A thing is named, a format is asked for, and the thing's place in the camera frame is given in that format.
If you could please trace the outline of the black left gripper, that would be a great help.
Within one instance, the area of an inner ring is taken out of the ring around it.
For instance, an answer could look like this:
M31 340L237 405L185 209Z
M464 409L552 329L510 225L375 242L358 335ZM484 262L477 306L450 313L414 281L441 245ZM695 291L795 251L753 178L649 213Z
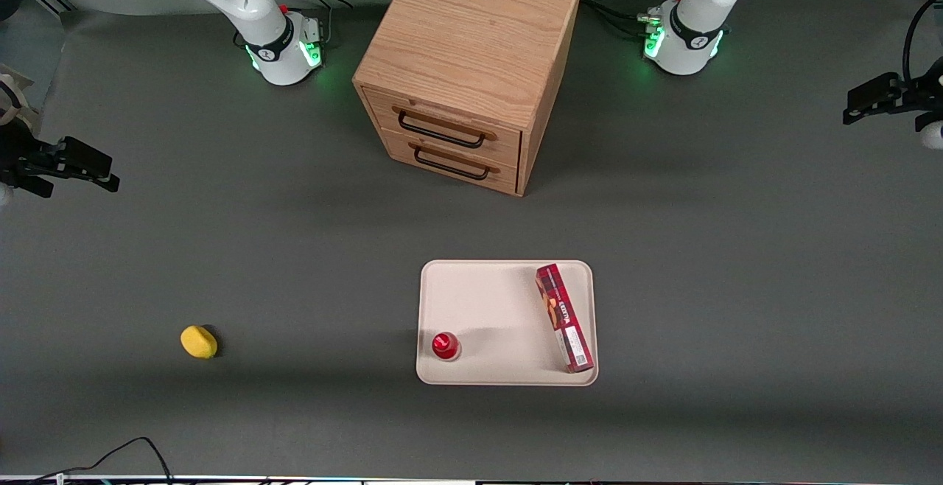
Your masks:
M916 133L939 132L942 109L942 56L916 77L911 59L902 58L902 72L883 73L846 93L843 125L853 125L866 116L889 114L898 105L898 113L924 112L914 119Z

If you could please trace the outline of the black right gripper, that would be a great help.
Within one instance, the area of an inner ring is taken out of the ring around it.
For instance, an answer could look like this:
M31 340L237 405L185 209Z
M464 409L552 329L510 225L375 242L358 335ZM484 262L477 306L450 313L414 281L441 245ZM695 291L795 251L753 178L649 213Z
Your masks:
M11 189L20 189L41 198L50 198L55 185L41 177L21 177L21 165L38 167L40 173L56 173L94 183L107 192L118 192L120 178L111 172L113 159L81 140L63 138L56 145L33 136L23 122L1 126L1 180Z

